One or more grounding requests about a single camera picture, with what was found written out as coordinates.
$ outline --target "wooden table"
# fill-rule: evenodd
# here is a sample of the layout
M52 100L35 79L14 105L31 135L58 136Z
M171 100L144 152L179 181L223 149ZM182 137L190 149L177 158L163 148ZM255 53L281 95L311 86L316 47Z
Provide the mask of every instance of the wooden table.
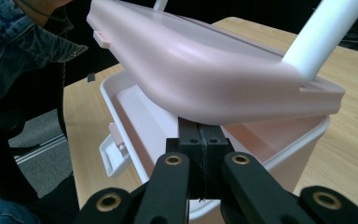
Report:
M282 51L287 51L296 37L237 18L214 25ZM99 152L109 134L108 124L113 121L100 84L121 69L120 65L113 66L97 74L90 84L81 80L65 88L64 116L80 206L100 189L132 191L141 185L133 165L117 178L108 177ZM295 193L306 186L326 186L358 204L358 52L337 47L319 76L336 82L347 92L340 111L331 116L330 127L314 149Z

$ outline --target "white pole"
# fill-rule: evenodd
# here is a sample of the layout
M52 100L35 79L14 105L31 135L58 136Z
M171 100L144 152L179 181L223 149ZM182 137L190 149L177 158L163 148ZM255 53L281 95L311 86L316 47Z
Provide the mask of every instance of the white pole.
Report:
M155 5L153 6L153 9L164 11L165 7L167 6L168 0L157 0Z
M323 0L283 57L312 81L358 18L358 0Z

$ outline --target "jean jacket sleeve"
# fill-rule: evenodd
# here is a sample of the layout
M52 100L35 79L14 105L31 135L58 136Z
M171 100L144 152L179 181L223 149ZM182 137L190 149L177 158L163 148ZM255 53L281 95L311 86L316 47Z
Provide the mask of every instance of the jean jacket sleeve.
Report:
M86 49L38 26L12 0L0 0L0 98L22 73L68 62Z
M41 224L41 221L24 206L0 200L0 223Z

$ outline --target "plastic container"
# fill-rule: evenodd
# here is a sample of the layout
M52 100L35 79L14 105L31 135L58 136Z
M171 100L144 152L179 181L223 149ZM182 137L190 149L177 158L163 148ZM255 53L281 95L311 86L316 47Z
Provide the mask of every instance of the plastic container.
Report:
M144 94L181 118L227 125L325 116L341 106L345 90L335 83L302 83L282 52L211 24L111 0L92 1L87 20Z
M150 101L127 71L108 77L101 92L144 183L165 153L166 138L178 136L177 116ZM223 126L223 131L235 150L252 153L293 191L328 124L329 117L320 116ZM190 223L223 223L218 206L217 200L191 201Z

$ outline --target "person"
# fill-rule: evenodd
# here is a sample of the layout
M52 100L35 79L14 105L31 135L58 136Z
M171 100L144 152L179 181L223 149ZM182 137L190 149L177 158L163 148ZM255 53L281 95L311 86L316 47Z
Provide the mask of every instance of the person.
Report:
M35 92L23 89L41 89L34 83L59 79L62 64L88 49L62 37L73 28L64 12L69 2L0 0L0 112L22 109L27 119L34 117L41 110L34 101L54 97L29 97L28 102L27 95ZM0 198L20 204L39 199L6 147L0 147Z
M79 213L75 180L65 178L52 192L26 205L0 200L0 224L70 224Z
M68 62L87 49L60 36L72 28L62 15L69 1L0 0L0 99L20 75ZM47 27L49 20L57 22Z

